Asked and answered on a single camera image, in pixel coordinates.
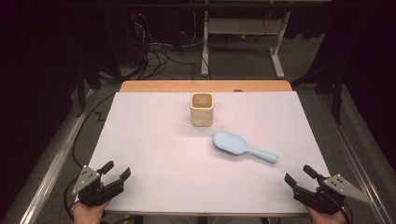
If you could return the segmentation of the black metal stand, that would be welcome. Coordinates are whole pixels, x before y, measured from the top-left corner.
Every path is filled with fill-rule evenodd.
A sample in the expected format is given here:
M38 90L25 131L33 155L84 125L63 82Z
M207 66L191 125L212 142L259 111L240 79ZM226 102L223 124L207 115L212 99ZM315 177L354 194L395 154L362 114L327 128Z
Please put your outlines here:
M76 88L78 94L78 113L80 118L86 108L86 93L85 84L93 90L99 90L102 83L99 78L99 73L94 69L90 62L79 61L76 72Z
M317 94L332 92L332 115L336 123L341 125L342 65L337 61L325 64L319 69L293 80L290 85L295 88L303 83L316 83L315 92Z

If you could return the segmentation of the white metal stand frame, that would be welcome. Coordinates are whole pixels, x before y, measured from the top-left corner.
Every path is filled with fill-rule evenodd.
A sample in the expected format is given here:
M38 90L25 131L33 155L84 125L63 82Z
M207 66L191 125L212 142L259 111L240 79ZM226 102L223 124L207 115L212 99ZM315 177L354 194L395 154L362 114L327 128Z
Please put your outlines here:
M264 19L210 19L206 11L204 15L204 34L203 49L201 60L201 75L207 77L209 75L209 47L208 37L210 35L275 35L276 44L268 49L276 77L284 79L285 74L279 60L278 52L283 41L290 18L290 12L284 13L282 19L272 20L270 13L264 15Z

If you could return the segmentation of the beige square cup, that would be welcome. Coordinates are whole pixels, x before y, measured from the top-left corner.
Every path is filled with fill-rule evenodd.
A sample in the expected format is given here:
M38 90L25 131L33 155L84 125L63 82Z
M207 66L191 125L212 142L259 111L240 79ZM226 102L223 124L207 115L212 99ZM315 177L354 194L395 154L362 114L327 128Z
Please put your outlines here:
M191 124L196 127L209 127L213 123L214 97L208 92L195 92L191 95Z

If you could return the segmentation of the white table mat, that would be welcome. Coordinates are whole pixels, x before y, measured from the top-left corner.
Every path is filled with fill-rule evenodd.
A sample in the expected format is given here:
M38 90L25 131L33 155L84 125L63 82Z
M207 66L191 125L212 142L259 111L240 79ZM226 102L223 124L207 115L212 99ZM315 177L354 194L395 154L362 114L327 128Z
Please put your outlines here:
M328 167L294 91L217 92L211 126L191 124L187 92L119 92L89 163L114 168L102 180L118 179L130 168L124 192L108 211L135 214L285 216L302 215L285 173L301 186L316 181L310 165ZM276 164L251 154L217 148L218 132L239 135L256 149L276 154Z

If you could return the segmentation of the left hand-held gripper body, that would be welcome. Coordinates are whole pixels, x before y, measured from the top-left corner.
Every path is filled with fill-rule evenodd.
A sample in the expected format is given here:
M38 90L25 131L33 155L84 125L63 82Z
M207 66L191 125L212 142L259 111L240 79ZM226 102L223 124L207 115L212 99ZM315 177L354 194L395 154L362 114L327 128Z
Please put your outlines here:
M93 170L84 165L73 187L72 194L76 195L82 204L89 207L99 206L112 200L124 192L125 173L122 173L118 180L102 187L101 177L111 169L112 166Z

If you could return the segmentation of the person's right hand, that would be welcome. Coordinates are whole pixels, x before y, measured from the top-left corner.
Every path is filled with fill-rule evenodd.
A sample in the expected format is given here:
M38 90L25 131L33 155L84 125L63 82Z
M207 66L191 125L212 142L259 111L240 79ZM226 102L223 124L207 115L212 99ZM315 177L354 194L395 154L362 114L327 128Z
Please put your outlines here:
M311 216L313 224L347 224L347 220L341 212L337 212L333 215L321 214L315 209L305 206Z

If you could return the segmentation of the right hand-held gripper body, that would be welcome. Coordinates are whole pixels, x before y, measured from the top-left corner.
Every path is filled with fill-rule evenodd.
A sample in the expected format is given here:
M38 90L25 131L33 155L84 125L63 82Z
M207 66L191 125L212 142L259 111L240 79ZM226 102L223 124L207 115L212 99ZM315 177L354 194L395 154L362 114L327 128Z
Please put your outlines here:
M341 175L325 177L323 175L311 175L318 182L318 189L311 191L304 189L292 180L293 199L308 207L326 215L333 215L342 210L345 205L345 197L364 203L372 203L366 194L350 184Z

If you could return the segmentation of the light blue hairbrush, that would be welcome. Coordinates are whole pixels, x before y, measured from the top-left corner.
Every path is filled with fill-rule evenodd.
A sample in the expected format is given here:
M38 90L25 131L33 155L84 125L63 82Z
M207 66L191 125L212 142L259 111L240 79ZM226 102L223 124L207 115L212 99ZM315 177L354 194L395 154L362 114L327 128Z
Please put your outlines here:
M244 138L233 133L215 133L213 143L217 148L237 156L248 153L272 164L276 164L278 161L276 154L251 147Z

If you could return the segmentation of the person's left hand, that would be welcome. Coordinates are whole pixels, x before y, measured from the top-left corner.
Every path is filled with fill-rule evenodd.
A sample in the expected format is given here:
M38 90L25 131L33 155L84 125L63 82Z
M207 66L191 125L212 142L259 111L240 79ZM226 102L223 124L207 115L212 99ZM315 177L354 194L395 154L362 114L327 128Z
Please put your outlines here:
M102 215L109 202L95 207L89 207L82 203L75 203L72 209L74 224L100 224Z

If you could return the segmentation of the aluminium floor rail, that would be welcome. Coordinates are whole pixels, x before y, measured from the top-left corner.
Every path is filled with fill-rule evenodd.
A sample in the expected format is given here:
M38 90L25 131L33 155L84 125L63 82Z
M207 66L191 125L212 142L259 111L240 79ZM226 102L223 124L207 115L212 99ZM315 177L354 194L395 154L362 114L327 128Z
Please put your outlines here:
M85 93L86 107L80 109L78 95L75 91L72 93L74 104L71 111L25 182L22 196L26 205L22 208L22 215L17 224L35 224L38 220L64 167L78 130L88 114L87 110L92 106L96 96L97 91L88 90Z
M355 148L347 138L347 133L344 129L345 123L339 125L332 114L332 105L326 96L319 95L318 100L324 107L327 116L332 122L332 126L337 132L337 135L342 142L342 149L344 151L347 163L353 172L357 182L359 183L362 192L369 198L370 207L374 213L375 219L378 224L394 224L391 219L386 207L381 201L378 190L376 189L374 182L370 179L368 173L363 167L363 163L360 161L358 154L355 152Z

